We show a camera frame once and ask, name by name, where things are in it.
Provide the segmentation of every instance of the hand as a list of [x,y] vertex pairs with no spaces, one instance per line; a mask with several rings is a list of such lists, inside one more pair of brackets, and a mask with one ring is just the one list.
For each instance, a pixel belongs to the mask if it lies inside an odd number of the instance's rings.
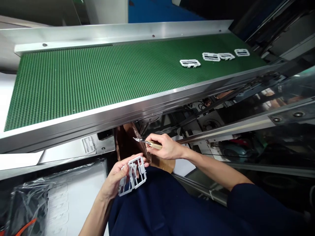
[[[143,156],[143,153],[138,153],[136,155],[132,155],[122,161],[117,162],[110,173],[108,174],[101,190],[99,191],[98,196],[102,201],[110,201],[114,199],[118,194],[119,182],[125,176],[129,176],[129,165],[128,162],[138,156]],[[143,158],[144,167],[148,167],[149,163],[147,163],[146,158]]]
[[146,144],[147,151],[157,155],[160,158],[166,160],[175,160],[183,158],[184,156],[186,147],[171,139],[167,134],[150,134],[145,140],[156,141],[162,144],[163,147],[161,150],[150,147],[148,144]]

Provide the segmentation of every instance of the metal panel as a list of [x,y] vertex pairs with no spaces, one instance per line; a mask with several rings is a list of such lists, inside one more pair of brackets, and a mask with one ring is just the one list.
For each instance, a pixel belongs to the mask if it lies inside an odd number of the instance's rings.
[[121,124],[161,114],[178,106],[241,86],[253,77],[276,70],[264,66],[217,79],[176,88],[0,134],[0,153],[45,150]]
[[174,176],[175,179],[177,179],[179,182],[182,182],[184,184],[187,184],[188,186],[194,188],[196,191],[204,194],[205,196],[211,198],[213,201],[216,201],[220,204],[222,204],[223,206],[227,206],[227,195],[224,193],[221,193],[215,189],[210,190],[208,189],[206,186],[203,186],[193,180],[190,180],[186,177],[182,177],[178,174],[172,174]]
[[200,140],[205,140],[208,138],[211,138],[211,140],[214,140],[215,138],[232,135],[232,134],[239,134],[244,132],[249,132],[253,130],[259,130],[263,128],[270,128],[276,126],[268,116],[271,116],[273,114],[277,114],[284,111],[289,110],[299,110],[299,108],[303,108],[306,106],[311,106],[315,103],[312,98],[308,98],[305,100],[302,100],[300,102],[296,102],[294,104],[286,105],[283,107],[280,107],[278,109],[274,109],[272,111],[263,112],[262,114],[258,114],[255,116],[251,116],[247,119],[225,125],[219,128],[215,128],[212,130],[204,131],[195,135],[191,135],[185,139],[181,139],[178,142],[180,144],[186,144],[186,143],[193,143]]
[[283,166],[237,163],[237,162],[225,162],[225,163],[233,168],[315,178],[315,169],[311,169],[311,168],[283,167]]
[[1,30],[15,53],[230,33],[232,20],[87,25]]

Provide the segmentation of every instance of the knife handle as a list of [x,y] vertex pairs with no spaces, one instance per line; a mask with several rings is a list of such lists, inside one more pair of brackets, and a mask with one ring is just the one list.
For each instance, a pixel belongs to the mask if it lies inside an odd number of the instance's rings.
[[160,144],[158,142],[154,142],[154,141],[148,141],[148,140],[146,140],[146,141],[150,143],[150,147],[156,148],[158,150],[162,149],[162,144]]

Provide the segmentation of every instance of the bolt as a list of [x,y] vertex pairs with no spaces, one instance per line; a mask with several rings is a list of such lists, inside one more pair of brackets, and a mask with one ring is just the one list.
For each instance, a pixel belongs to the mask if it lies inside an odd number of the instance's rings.
[[280,122],[280,121],[282,121],[282,119],[280,117],[275,117],[275,118],[273,118],[273,121],[274,122]]
[[304,116],[305,114],[304,114],[304,112],[302,112],[302,111],[297,111],[297,112],[295,112],[294,114],[293,114],[293,116],[295,116],[295,117],[302,117],[302,116]]

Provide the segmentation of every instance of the conveyor belt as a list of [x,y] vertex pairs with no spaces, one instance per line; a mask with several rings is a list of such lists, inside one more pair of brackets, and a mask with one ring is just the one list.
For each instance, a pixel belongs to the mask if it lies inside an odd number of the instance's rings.
[[[266,65],[249,57],[209,62],[203,52],[247,48],[233,34],[36,52],[21,57],[5,131]],[[197,59],[199,68],[179,60]]]

